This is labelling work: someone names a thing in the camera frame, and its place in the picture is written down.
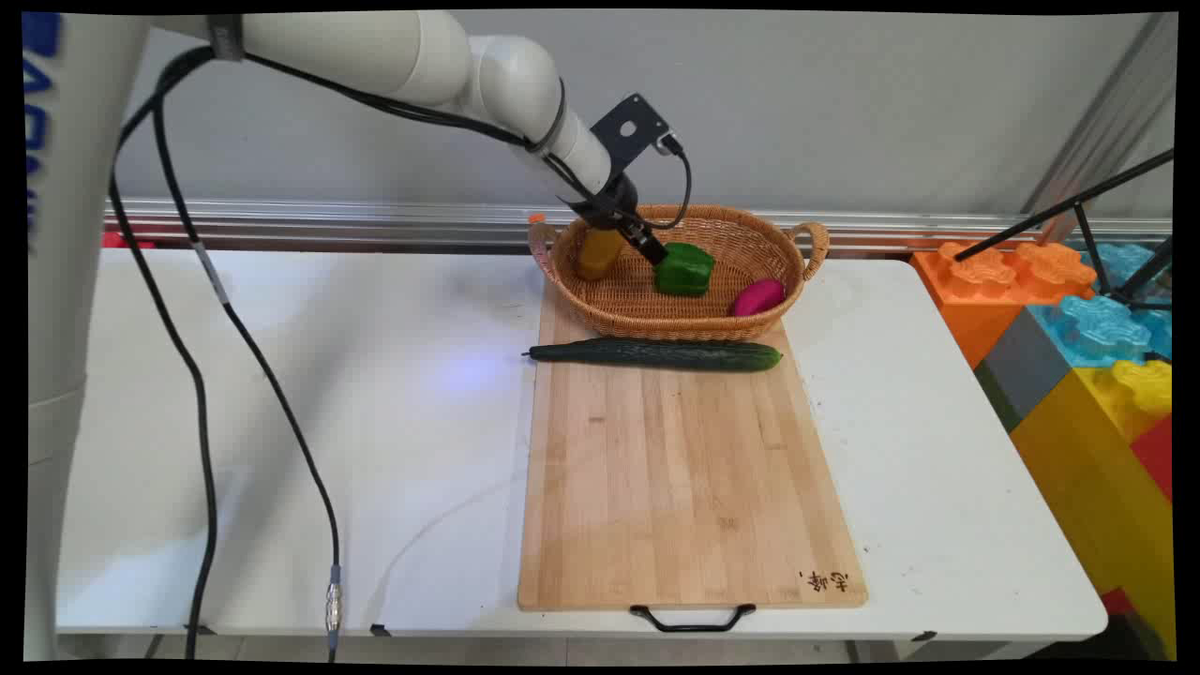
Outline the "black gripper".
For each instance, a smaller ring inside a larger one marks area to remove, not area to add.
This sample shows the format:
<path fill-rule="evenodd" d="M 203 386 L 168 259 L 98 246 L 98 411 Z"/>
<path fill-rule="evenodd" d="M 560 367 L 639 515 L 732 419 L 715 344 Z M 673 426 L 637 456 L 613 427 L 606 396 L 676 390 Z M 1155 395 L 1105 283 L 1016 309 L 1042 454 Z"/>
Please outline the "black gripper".
<path fill-rule="evenodd" d="M 574 213 L 592 228 L 619 231 L 622 238 L 650 265 L 656 265 L 668 256 L 668 250 L 636 214 L 638 192 L 626 172 L 618 172 L 602 189 L 588 192 L 570 172 L 564 178 L 576 201 L 564 201 Z"/>

